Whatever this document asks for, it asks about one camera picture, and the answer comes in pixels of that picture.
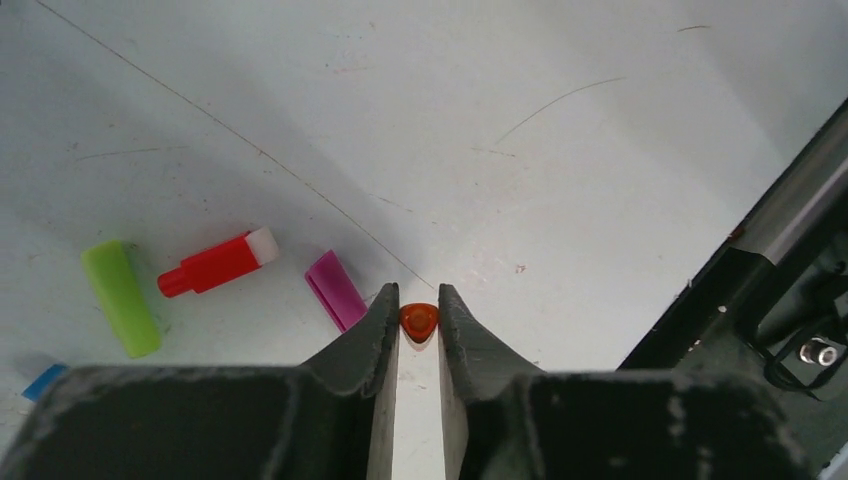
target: scratch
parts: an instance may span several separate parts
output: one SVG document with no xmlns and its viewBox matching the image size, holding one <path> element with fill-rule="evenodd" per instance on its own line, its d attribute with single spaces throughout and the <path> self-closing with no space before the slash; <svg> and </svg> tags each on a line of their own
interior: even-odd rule
<svg viewBox="0 0 848 480">
<path fill-rule="evenodd" d="M 412 210 L 410 210 L 410 209 L 408 209 L 408 208 L 406 208 L 406 207 L 403 207 L 403 206 L 401 206 L 401 205 L 398 205 L 397 203 L 395 203 L 395 202 L 393 202 L 393 201 L 389 200 L 388 198 L 383 198 L 383 197 L 380 197 L 380 196 L 374 195 L 373 193 L 369 193 L 369 195 L 371 195 L 372 197 L 376 198 L 377 200 L 382 200 L 382 201 L 384 201 L 384 202 L 388 203 L 389 205 L 392 205 L 392 206 L 394 206 L 394 207 L 397 207 L 397 208 L 399 208 L 399 209 L 401 209 L 401 210 L 406 210 L 406 211 L 407 211 L 407 212 L 409 212 L 409 213 L 415 213 L 415 212 L 413 212 Z"/>
<path fill-rule="evenodd" d="M 577 92 L 582 92 L 583 90 L 586 90 L 586 89 L 589 89 L 589 88 L 592 88 L 592 87 L 597 87 L 598 85 L 603 85 L 603 84 L 605 84 L 605 83 L 618 82 L 618 81 L 624 80 L 624 79 L 626 79 L 626 78 L 627 78 L 627 77 L 616 77 L 616 78 L 610 78 L 609 80 L 602 80 L 602 81 L 600 81 L 600 82 L 595 82 L 595 83 L 592 83 L 592 84 L 590 84 L 590 85 L 586 85 L 585 87 L 580 87 L 580 88 L 578 88 L 578 89 L 576 89 L 576 90 L 572 90 L 572 91 L 570 91 L 570 92 L 568 92 L 568 93 L 566 93 L 566 94 L 564 94 L 564 95 L 560 95 L 559 97 L 555 98 L 553 101 L 549 102 L 549 103 L 548 103 L 547 105 L 545 105 L 544 107 L 542 107 L 542 108 L 540 108 L 540 109 L 536 110 L 535 112 L 533 112 L 533 114 L 532 114 L 532 115 L 530 115 L 529 117 L 527 117 L 527 118 L 525 118 L 524 120 L 522 120 L 522 121 L 518 122 L 518 125 L 516 125 L 516 126 L 512 127 L 512 128 L 511 128 L 508 132 L 506 132 L 505 134 L 503 134 L 503 136 L 502 136 L 500 139 L 498 139 L 498 141 L 497 141 L 497 142 L 495 142 L 495 145 L 497 145 L 497 144 L 501 143 L 502 141 L 504 141 L 504 140 L 506 139 L 506 137 L 510 136 L 510 134 L 512 134 L 512 132 L 514 132 L 514 131 L 518 130 L 518 128 L 519 128 L 519 127 L 521 127 L 522 125 L 524 125 L 525 123 L 529 122 L 531 118 L 533 118 L 533 117 L 535 117 L 536 115 L 538 115 L 538 114 L 540 114 L 540 113 L 544 112 L 544 111 L 545 111 L 545 110 L 547 110 L 549 107 L 551 107 L 553 104 L 555 104 L 555 103 L 559 102 L 560 100 L 564 99 L 565 97 L 568 97 L 568 96 L 570 96 L 570 95 L 574 95 L 574 94 L 575 94 L 575 93 L 577 93 Z"/>
<path fill-rule="evenodd" d="M 709 25 L 693 25 L 691 27 L 681 28 L 680 30 L 677 31 L 677 33 L 685 32 L 687 30 L 697 30 L 699 28 L 706 28 L 707 30 L 709 30 L 710 28 L 713 28 L 713 27 L 711 27 Z"/>
<path fill-rule="evenodd" d="M 50 12 L 50 13 L 52 13 L 53 15 L 56 15 L 57 17 L 59 17 L 59 18 L 60 18 L 63 22 L 67 23 L 68 25 L 70 25 L 72 28 L 74 28 L 74 29 L 75 29 L 75 30 L 77 30 L 78 32 L 80 32 L 80 33 L 82 33 L 83 35 L 85 35 L 86 37 L 90 38 L 93 42 L 97 43 L 98 45 L 100 45 L 101 47 L 103 47 L 104 49 L 106 49 L 107 51 L 109 51 L 110 53 L 112 53 L 113 55 L 115 55 L 116 57 L 118 57 L 118 58 L 120 58 L 121 60 L 123 60 L 123 61 L 124 61 L 124 63 L 126 63 L 126 64 L 127 64 L 127 65 L 129 65 L 130 67 L 134 68 L 136 71 L 138 71 L 139 73 L 141 73 L 141 74 L 142 74 L 142 75 L 144 75 L 145 77 L 149 78 L 150 80 L 152 80 L 153 82 L 155 82 L 157 85 L 159 85 L 159 86 L 161 86 L 162 88 L 164 88 L 165 90 L 167 90 L 167 91 L 169 91 L 169 92 L 173 93 L 174 95 L 176 95 L 177 97 L 179 97 L 179 98 L 180 98 L 181 100 L 183 100 L 184 102 L 188 103 L 188 104 L 189 104 L 189 105 L 191 105 L 192 107 L 194 107 L 194 108 L 196 108 L 197 110 L 199 110 L 201 113 L 203 113 L 204 115 L 206 115 L 206 116 L 207 116 L 210 120 L 212 120 L 212 121 L 213 121 L 213 122 L 215 122 L 216 124 L 220 125 L 221 127 L 225 128 L 227 131 L 229 131 L 230 133 L 232 133 L 233 135 L 235 135 L 236 137 L 238 137 L 239 139 L 241 139 L 244 143 L 246 143 L 246 144 L 250 145 L 251 147 L 255 148 L 256 150 L 262 150 L 262 149 L 261 149 L 261 148 L 259 148 L 259 147 L 258 147 L 255 143 L 253 143 L 253 142 L 251 142 L 250 140 L 248 140 L 247 138 L 245 138 L 245 137 L 244 137 L 244 135 L 242 135 L 242 134 L 238 133 L 238 132 L 237 132 L 237 131 L 235 131 L 232 127 L 230 127 L 229 125 L 227 125 L 226 123 L 224 123 L 224 122 L 222 122 L 222 121 L 218 120 L 218 118 L 217 118 L 216 116 L 212 115 L 211 113 L 207 112 L 206 110 L 204 110 L 202 107 L 200 107 L 200 106 L 199 106 L 199 105 L 197 105 L 196 103 L 194 103 L 194 102 L 192 102 L 191 100 L 189 100 L 189 99 L 188 99 L 188 97 L 186 97 L 185 95 L 182 95 L 181 93 L 177 92 L 177 91 L 176 91 L 176 90 L 174 90 L 173 88 L 171 88 L 171 87 L 169 87 L 168 85 L 166 85 L 165 83 L 163 83 L 163 82 L 162 82 L 161 80 L 159 80 L 158 78 L 156 78 L 156 77 L 154 77 L 153 75 L 151 75 L 151 74 L 147 73 L 147 72 L 146 72 L 146 71 L 144 71 L 141 67 L 139 67 L 138 65 L 136 65 L 136 64 L 134 64 L 134 63 L 132 63 L 131 61 L 129 61 L 129 59 L 127 59 L 126 57 L 124 57 L 124 56 L 123 56 L 123 55 L 121 55 L 120 53 L 116 52 L 114 49 L 112 49 L 111 47 L 109 47 L 109 46 L 108 46 L 108 45 L 106 45 L 105 43 L 103 43 L 103 42 L 101 42 L 100 40 L 98 40 L 98 39 L 97 39 L 97 37 L 95 37 L 94 35 L 92 35 L 92 34 L 90 34 L 90 33 L 86 32 L 86 31 L 85 31 L 85 30 L 83 30 L 81 27 L 79 27 L 77 24 L 75 24 L 74 22 L 72 22 L 72 21 L 68 20 L 67 18 L 63 17 L 63 16 L 62 16 L 59 12 L 57 12 L 56 10 L 54 10 L 54 9 L 52 9 L 52 8 L 48 7 L 47 5 L 45 5 L 45 4 L 42 2 L 42 0 L 36 0 L 36 3 L 38 3 L 39 5 L 41 5 L 41 6 L 42 6 L 42 8 L 44 8 L 44 9 L 45 9 L 45 10 L 47 10 L 48 12 Z M 403 266 L 403 268 L 405 268 L 407 271 L 409 271 L 409 273 L 411 273 L 412 275 L 414 275 L 414 276 L 415 276 L 415 278 L 417 278 L 418 280 L 421 280 L 421 282 L 422 282 L 424 285 L 427 285 L 428 287 L 430 287 L 430 289 L 431 289 L 431 290 L 435 290 L 435 289 L 436 289 L 435 287 L 433 287 L 433 284 L 431 284 L 431 283 L 430 283 L 430 282 L 428 282 L 427 280 L 424 280 L 424 278 L 422 278 L 422 277 L 421 277 L 421 275 L 419 275 L 419 274 L 418 274 L 415 270 L 413 270 L 413 269 L 412 269 L 409 265 L 407 265 L 407 264 L 406 264 L 403 260 L 401 260 L 401 259 L 400 259 L 397 255 L 395 255 L 395 254 L 394 254 L 394 252 L 392 252 L 391 250 L 389 250 L 389 249 L 388 249 L 388 248 L 387 248 L 387 247 L 386 247 L 386 246 L 385 246 L 382 242 L 380 242 L 379 240 L 377 240 L 377 238 L 376 238 L 374 235 L 372 235 L 372 234 L 371 234 L 371 232 L 369 232 L 368 230 L 366 230 L 366 229 L 365 229 L 365 227 L 363 227 L 362 225 L 360 225 L 360 224 L 359 224 L 359 222 L 357 222 L 356 220 L 354 220 L 354 219 L 353 219 L 353 217 L 351 217 L 351 216 L 350 216 L 347 212 L 345 212 L 344 210 L 342 210 L 341 208 L 339 208 L 339 206 L 338 206 L 338 205 L 336 205 L 335 203 L 333 203 L 332 201 L 330 201 L 330 199 L 329 199 L 329 198 L 327 198 L 327 196 L 326 196 L 326 195 L 324 195 L 323 193 L 319 192 L 319 191 L 318 191 L 315 187 L 313 187 L 311 184 L 309 184 L 309 183 L 307 183 L 306 181 L 304 181 L 302 178 L 300 178 L 298 175 L 296 175 L 293 171 L 291 171 L 289 168 L 287 168 L 287 167 L 286 167 L 286 166 L 284 166 L 282 163 L 280 163 L 280 161 L 279 161 L 279 160 L 277 160 L 276 158 L 274 158 L 274 157 L 272 157 L 272 156 L 268 155 L 267 153 L 265 154 L 265 156 L 266 156 L 266 157 L 268 157 L 268 158 L 269 158 L 272 162 L 276 163 L 276 164 L 277 164 L 277 166 L 279 166 L 280 168 L 282 168 L 282 169 L 283 169 L 286 173 L 288 173 L 289 175 L 291 175 L 291 176 L 292 176 L 295 180 L 297 180 L 297 181 L 299 181 L 300 183 L 302 183 L 302 184 L 306 185 L 306 187 L 307 187 L 307 188 L 309 188 L 310 190 L 312 190 L 313 192 L 315 192 L 315 194 L 316 194 L 316 195 L 318 195 L 319 197 L 321 197 L 321 199 L 322 199 L 322 200 L 324 200 L 325 202 L 327 202 L 327 203 L 328 203 L 331 207 L 333 207 L 334 209 L 336 209 L 339 213 L 341 213 L 342 215 L 344 215 L 344 216 L 345 216 L 345 218 L 347 218 L 348 220 L 350 220 L 350 222 L 351 222 L 351 223 L 353 223 L 353 224 L 356 226 L 356 228 L 358 228 L 358 229 L 362 230 L 362 232 L 363 232 L 365 235 L 368 235 L 368 237 L 369 237 L 371 240 L 373 240 L 373 241 L 374 241 L 377 245 L 379 245 L 379 246 L 380 246 L 380 248 L 382 248 L 383 250 L 385 250 L 385 251 L 386 251 L 386 253 L 388 253 L 388 254 L 389 254 L 392 258 L 394 258 L 394 259 L 395 259 L 395 260 L 396 260 L 396 261 L 397 261 L 397 262 L 398 262 L 401 266 Z"/>
<path fill-rule="evenodd" d="M 486 150 L 485 148 L 474 148 L 474 147 L 471 147 L 471 150 L 474 150 L 475 152 L 493 153 L 495 155 L 503 155 L 504 157 L 515 158 L 515 155 L 513 155 L 512 153 L 504 153 L 504 152 L 499 152 L 497 150 Z"/>
<path fill-rule="evenodd" d="M 362 70 L 371 70 L 372 68 L 375 68 L 375 67 L 370 66 L 370 67 L 350 67 L 350 68 L 340 68 L 340 69 L 338 69 L 338 70 L 333 70 L 333 73 L 335 73 L 336 75 L 338 75 L 338 74 L 340 74 L 340 73 L 361 72 Z"/>
<path fill-rule="evenodd" d="M 145 152 L 158 152 L 160 150 L 170 151 L 170 150 L 179 150 L 182 148 L 188 148 L 187 146 L 179 146 L 179 147 L 155 147 L 155 148 L 142 148 L 140 150 L 121 150 L 118 152 L 108 152 L 108 153 L 98 153 L 97 155 L 89 155 L 87 157 L 75 158 L 74 162 L 81 162 L 83 160 L 90 160 L 92 158 L 103 158 L 103 157 L 112 157 L 115 155 L 129 155 L 131 153 L 145 153 Z"/>
<path fill-rule="evenodd" d="M 372 293 L 371 295 L 368 295 L 368 296 L 367 296 L 367 297 L 365 297 L 365 299 L 363 299 L 362 301 L 363 301 L 363 302 L 365 302 L 365 304 L 366 304 L 366 305 L 368 305 L 368 303 L 369 303 L 369 302 L 371 302 L 371 300 L 373 300 L 373 299 L 374 299 L 374 297 L 376 297 L 378 293 L 380 293 L 380 291 L 379 291 L 379 290 L 377 290 L 376 292 Z"/>
</svg>

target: white cap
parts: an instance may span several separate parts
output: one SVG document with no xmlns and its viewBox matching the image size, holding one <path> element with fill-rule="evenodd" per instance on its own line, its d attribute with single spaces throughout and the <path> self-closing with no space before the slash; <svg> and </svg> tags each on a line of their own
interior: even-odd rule
<svg viewBox="0 0 848 480">
<path fill-rule="evenodd" d="M 250 252 L 253 253 L 253 258 L 260 266 L 272 262 L 280 256 L 280 247 L 277 246 L 277 241 L 274 240 L 271 229 L 268 227 L 250 232 L 245 240 L 247 240 L 247 246 L 250 247 Z"/>
</svg>

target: red plastic toy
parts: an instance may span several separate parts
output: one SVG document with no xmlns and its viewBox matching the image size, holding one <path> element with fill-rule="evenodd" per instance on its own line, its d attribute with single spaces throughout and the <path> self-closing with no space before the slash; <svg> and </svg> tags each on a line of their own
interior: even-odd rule
<svg viewBox="0 0 848 480">
<path fill-rule="evenodd" d="M 203 293 L 258 270 L 279 254 L 271 230 L 263 227 L 186 258 L 179 267 L 160 275 L 157 283 L 168 298 L 189 290 Z"/>
</svg>

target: orange plastic piece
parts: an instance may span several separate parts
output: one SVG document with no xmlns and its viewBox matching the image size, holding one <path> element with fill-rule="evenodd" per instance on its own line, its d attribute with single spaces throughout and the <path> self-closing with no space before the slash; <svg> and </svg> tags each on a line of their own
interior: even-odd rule
<svg viewBox="0 0 848 480">
<path fill-rule="evenodd" d="M 410 303 L 400 309 L 400 325 L 415 343 L 424 343 L 439 324 L 439 309 L 429 303 Z"/>
</svg>

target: blue block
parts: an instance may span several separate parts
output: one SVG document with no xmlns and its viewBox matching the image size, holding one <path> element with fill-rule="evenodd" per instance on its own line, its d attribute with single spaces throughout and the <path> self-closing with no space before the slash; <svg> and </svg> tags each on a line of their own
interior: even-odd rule
<svg viewBox="0 0 848 480">
<path fill-rule="evenodd" d="M 68 367 L 65 365 L 61 365 L 58 363 L 56 365 L 53 365 L 52 367 L 45 370 L 44 373 L 39 375 L 38 378 L 36 378 L 35 381 L 32 382 L 32 385 L 28 386 L 26 390 L 24 390 L 21 396 L 28 400 L 32 400 L 33 402 L 37 402 L 38 397 L 40 397 L 41 394 L 44 393 L 45 390 L 47 390 L 47 387 L 49 387 L 50 384 L 53 383 L 53 381 L 56 380 L 56 378 L 58 378 L 59 375 L 61 375 L 67 369 Z"/>
</svg>

